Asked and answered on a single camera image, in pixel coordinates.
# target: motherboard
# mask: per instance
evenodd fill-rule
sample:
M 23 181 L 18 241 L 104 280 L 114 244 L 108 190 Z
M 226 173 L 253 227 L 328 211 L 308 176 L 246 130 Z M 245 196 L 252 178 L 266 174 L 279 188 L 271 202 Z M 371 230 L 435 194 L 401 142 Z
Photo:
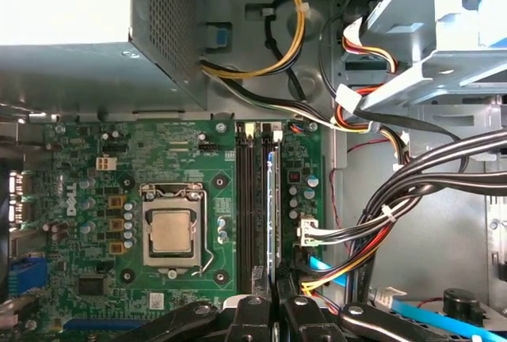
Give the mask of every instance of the motherboard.
M 43 340 L 108 340 L 253 293 L 291 265 L 299 219 L 324 214 L 314 123 L 56 123 L 44 142 L 44 169 L 12 173 L 9 276 Z

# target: cpu socket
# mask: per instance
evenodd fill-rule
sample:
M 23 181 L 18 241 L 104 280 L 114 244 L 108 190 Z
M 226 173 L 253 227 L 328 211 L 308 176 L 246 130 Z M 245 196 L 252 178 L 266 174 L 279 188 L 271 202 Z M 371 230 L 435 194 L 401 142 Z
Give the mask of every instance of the cpu socket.
M 143 263 L 160 272 L 203 271 L 207 193 L 201 184 L 143 184 Z

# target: ventilation holes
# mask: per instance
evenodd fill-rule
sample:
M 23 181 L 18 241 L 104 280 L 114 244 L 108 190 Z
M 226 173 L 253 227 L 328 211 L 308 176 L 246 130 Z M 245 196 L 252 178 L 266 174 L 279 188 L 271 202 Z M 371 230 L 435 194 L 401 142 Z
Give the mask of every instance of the ventilation holes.
M 196 7 L 196 0 L 150 0 L 150 41 L 181 80 L 196 73 Z

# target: power supply unit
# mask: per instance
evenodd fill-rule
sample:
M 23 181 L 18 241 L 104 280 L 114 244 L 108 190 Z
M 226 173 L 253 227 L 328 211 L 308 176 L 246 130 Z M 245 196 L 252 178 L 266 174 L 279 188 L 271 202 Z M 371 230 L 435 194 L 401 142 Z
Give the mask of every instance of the power supply unit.
M 55 113 L 205 108 L 200 0 L 0 0 L 0 103 Z

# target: dell logo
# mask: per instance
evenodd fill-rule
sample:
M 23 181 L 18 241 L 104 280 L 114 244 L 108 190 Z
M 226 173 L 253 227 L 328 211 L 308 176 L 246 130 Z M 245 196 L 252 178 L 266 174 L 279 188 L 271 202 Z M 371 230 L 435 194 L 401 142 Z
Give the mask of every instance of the dell logo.
M 67 215 L 76 216 L 76 183 L 67 186 Z

